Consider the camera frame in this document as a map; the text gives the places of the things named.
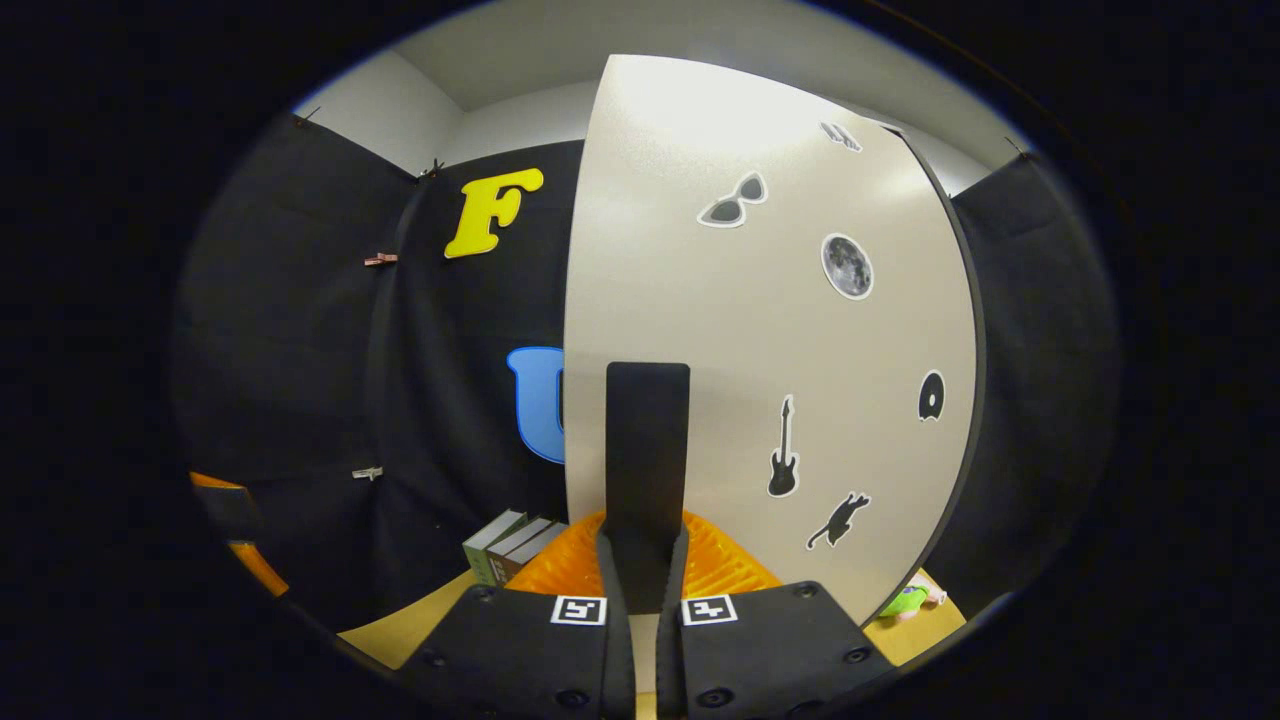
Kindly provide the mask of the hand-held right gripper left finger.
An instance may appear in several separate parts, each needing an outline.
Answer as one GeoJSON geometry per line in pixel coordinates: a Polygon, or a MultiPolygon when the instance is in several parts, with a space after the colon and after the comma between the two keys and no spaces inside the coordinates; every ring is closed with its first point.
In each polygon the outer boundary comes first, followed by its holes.
{"type": "Polygon", "coordinates": [[[506,587],[471,585],[396,671],[439,719],[632,719],[628,612],[604,512],[506,587]]]}

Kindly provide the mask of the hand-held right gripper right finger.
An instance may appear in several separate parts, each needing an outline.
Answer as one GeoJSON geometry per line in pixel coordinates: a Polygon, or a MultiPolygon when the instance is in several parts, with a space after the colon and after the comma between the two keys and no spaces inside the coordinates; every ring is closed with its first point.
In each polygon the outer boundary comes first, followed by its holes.
{"type": "Polygon", "coordinates": [[[655,643],[662,719],[831,719],[895,666],[818,582],[785,584],[686,512],[655,643]]]}

